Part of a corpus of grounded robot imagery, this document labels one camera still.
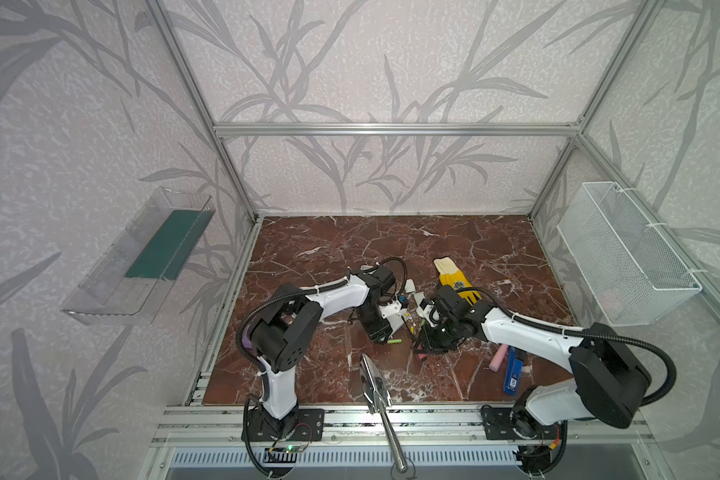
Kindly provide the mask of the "white green-screen remote control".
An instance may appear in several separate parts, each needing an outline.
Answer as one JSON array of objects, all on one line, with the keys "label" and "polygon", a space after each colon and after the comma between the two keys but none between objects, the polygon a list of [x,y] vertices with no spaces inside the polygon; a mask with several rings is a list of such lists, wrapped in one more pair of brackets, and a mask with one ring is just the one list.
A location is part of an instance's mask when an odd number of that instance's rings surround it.
[{"label": "white green-screen remote control", "polygon": [[407,312],[398,312],[387,317],[388,323],[392,329],[392,333],[403,328],[410,315]]}]

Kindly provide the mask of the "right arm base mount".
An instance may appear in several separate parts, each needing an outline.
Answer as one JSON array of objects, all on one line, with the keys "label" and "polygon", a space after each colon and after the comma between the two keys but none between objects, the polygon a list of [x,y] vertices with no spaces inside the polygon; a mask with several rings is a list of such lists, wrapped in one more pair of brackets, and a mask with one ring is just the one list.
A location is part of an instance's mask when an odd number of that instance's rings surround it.
[{"label": "right arm base mount", "polygon": [[559,443],[566,421],[542,425],[525,413],[515,413],[512,407],[483,405],[480,417],[487,440]]}]

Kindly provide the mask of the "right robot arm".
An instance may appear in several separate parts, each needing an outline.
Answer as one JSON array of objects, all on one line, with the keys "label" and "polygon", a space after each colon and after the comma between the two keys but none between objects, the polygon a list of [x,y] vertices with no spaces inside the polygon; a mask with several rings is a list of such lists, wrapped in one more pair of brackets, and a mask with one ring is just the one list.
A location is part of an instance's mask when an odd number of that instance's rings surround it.
[{"label": "right robot arm", "polygon": [[676,384],[675,362],[651,343],[620,336],[603,323],[579,328],[529,317],[502,306],[487,291],[470,301],[464,297],[469,291],[443,285],[425,299],[416,345],[422,354],[444,354],[478,339],[566,370],[570,379],[534,386],[513,405],[510,422],[523,438],[544,426],[585,418],[625,429],[641,407],[664,398]]}]

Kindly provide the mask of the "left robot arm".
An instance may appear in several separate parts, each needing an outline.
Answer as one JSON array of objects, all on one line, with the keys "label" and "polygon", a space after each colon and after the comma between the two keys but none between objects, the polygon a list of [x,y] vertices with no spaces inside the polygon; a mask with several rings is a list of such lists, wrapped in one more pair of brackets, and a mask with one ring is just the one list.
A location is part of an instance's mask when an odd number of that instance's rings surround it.
[{"label": "left robot arm", "polygon": [[396,285],[384,265],[350,271],[343,278],[312,287],[281,285],[243,320],[237,347],[263,378],[260,399],[265,417],[283,421],[298,411],[296,368],[307,353],[320,321],[350,310],[373,343],[387,342],[401,324],[397,299],[383,304]]}]

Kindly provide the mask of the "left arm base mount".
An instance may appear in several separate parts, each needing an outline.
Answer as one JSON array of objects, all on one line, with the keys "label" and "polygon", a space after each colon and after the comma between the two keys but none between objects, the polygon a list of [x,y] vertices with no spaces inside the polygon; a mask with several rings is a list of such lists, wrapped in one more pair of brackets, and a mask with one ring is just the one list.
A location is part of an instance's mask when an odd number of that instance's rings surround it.
[{"label": "left arm base mount", "polygon": [[325,426],[324,409],[299,408],[288,413],[283,419],[275,419],[263,407],[247,411],[242,439],[252,442],[274,440],[320,441]]}]

